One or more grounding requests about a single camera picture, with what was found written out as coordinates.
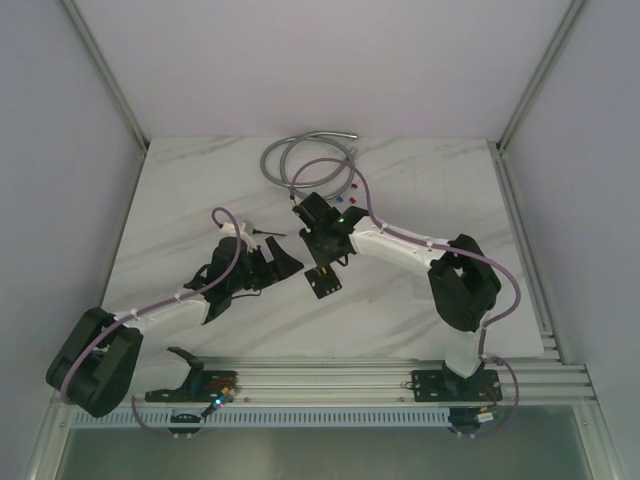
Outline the black fuse box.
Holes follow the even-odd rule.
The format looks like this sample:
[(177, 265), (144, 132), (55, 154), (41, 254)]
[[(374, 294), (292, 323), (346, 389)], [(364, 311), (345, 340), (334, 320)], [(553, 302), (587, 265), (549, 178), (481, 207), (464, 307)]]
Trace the black fuse box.
[(307, 270), (304, 276), (317, 299), (321, 300), (342, 289), (342, 284), (334, 270), (320, 276), (315, 276), (314, 270), (315, 268)]

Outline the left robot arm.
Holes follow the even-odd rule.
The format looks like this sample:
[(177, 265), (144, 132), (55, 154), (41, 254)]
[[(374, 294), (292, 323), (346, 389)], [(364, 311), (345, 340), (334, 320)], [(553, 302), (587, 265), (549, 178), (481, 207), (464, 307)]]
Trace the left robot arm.
[(266, 245), (270, 260), (245, 241), (221, 239), (210, 261), (171, 301), (150, 313), (85, 311), (49, 366), (47, 384), (95, 418), (132, 395), (178, 402), (211, 399), (203, 361), (169, 339), (217, 319), (242, 293), (260, 294), (303, 269), (275, 238), (267, 238)]

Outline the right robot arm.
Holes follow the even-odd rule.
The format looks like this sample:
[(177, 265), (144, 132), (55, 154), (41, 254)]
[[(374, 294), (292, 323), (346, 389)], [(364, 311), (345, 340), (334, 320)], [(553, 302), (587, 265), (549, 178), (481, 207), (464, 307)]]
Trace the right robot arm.
[(453, 330), (443, 366), (444, 390), (456, 399), (476, 390), (481, 321), (494, 308), (501, 283), (473, 238), (420, 238), (360, 207), (341, 212), (316, 193), (295, 203), (292, 211), (304, 224), (299, 236), (316, 263), (305, 277), (317, 298), (341, 289), (331, 265), (345, 267), (351, 255), (384, 260), (426, 278), (438, 315)]

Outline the red handled screwdriver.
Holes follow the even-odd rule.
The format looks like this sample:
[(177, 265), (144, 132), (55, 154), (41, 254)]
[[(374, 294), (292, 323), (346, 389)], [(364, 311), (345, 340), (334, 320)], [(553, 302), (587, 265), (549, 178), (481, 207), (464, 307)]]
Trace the red handled screwdriver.
[(275, 236), (275, 237), (286, 237), (287, 236), (286, 233), (271, 232), (271, 231), (259, 230), (259, 229), (256, 229), (256, 228), (254, 228), (251, 233), (252, 233), (252, 235), (265, 235), (265, 236)]

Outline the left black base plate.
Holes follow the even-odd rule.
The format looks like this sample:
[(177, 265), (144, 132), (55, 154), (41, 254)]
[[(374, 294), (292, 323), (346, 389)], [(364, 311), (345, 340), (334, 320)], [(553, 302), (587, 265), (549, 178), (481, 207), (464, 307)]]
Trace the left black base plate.
[(237, 384), (237, 373), (232, 370), (207, 370), (189, 374), (176, 389), (161, 389), (145, 394), (146, 402), (155, 403), (210, 403), (229, 392)]

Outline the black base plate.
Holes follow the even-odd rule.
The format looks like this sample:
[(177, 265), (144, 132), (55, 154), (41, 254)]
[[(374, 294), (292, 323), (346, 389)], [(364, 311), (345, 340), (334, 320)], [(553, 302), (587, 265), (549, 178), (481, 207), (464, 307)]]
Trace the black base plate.
[(489, 402), (503, 400), (498, 372), (479, 368), (462, 378), (445, 365), (440, 369), (414, 370), (410, 387), (416, 402)]
[(146, 402), (155, 403), (210, 403), (229, 392), (237, 384), (237, 373), (232, 370), (207, 370), (189, 374), (176, 389), (161, 389), (145, 394)]

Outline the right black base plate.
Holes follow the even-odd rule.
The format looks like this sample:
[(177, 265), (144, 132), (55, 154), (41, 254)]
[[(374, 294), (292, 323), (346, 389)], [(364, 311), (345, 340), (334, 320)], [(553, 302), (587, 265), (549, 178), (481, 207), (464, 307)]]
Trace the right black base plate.
[(414, 370), (410, 387), (416, 402), (489, 402), (503, 400), (498, 372), (479, 368), (462, 378), (445, 365), (440, 369)]

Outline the aluminium mounting rail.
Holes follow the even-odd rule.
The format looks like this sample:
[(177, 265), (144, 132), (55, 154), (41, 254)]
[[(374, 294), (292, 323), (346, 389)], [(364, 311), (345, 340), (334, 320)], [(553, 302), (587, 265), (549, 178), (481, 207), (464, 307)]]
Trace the aluminium mounting rail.
[[(442, 368), (440, 361), (373, 358), (206, 357), (206, 370), (237, 373), (235, 407), (414, 406), (411, 373)], [(592, 405), (597, 400), (584, 365), (558, 360), (514, 361), (498, 372), (503, 405)]]

